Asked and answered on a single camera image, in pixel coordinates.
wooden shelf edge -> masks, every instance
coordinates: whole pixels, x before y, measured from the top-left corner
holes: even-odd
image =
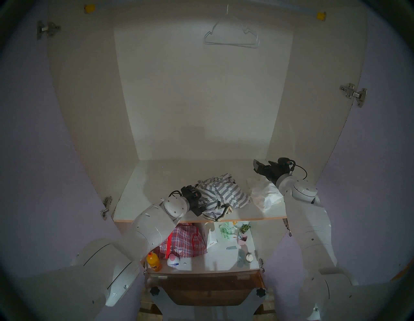
[[[275,217],[255,217],[255,218],[243,218],[243,219],[232,219],[232,220],[220,220],[219,222],[233,222],[233,221],[263,221],[263,220],[278,220],[278,219],[284,219],[287,218],[287,216],[275,216]],[[114,219],[114,222],[117,223],[132,223],[133,220],[117,220]],[[181,220],[180,223],[211,223],[211,221],[206,220],[206,219],[200,219],[200,220],[190,220],[190,221],[186,221],[186,220]]]

red plaid bag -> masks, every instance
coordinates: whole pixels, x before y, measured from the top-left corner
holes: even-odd
[[[159,258],[168,258],[172,253],[179,258],[193,258],[207,253],[200,231],[192,223],[178,223],[170,236],[153,252]]]

wooden floor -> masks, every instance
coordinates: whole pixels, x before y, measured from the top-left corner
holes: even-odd
[[[162,314],[149,292],[154,286],[162,287],[175,304],[210,307],[239,305],[253,288],[265,287],[259,271],[211,275],[148,275],[141,294],[138,320],[162,320]],[[267,289],[265,301],[256,310],[253,320],[277,320],[272,289]]]

green object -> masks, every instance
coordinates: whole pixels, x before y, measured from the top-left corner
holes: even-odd
[[[243,224],[240,228],[240,232],[245,234],[250,229],[250,224]]]
[[[227,240],[232,238],[232,235],[236,234],[236,228],[233,223],[230,225],[230,222],[224,222],[219,225],[219,229],[223,237]]]

yellow bracket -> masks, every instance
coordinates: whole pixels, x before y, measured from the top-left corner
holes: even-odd
[[[85,13],[92,13],[95,11],[96,7],[95,5],[85,5],[84,9],[85,9]]]
[[[326,12],[318,12],[316,14],[316,19],[318,19],[320,21],[325,21],[326,20]]]

